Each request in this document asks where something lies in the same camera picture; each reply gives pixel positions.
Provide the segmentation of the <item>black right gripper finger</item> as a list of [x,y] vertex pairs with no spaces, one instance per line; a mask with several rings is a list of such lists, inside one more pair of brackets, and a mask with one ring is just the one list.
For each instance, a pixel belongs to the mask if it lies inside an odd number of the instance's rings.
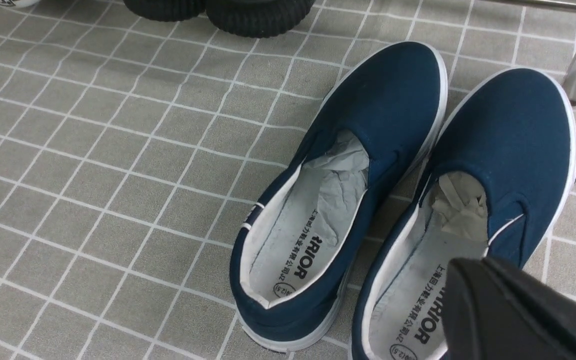
[[507,260],[450,260],[441,314],[450,360],[576,360],[576,302]]

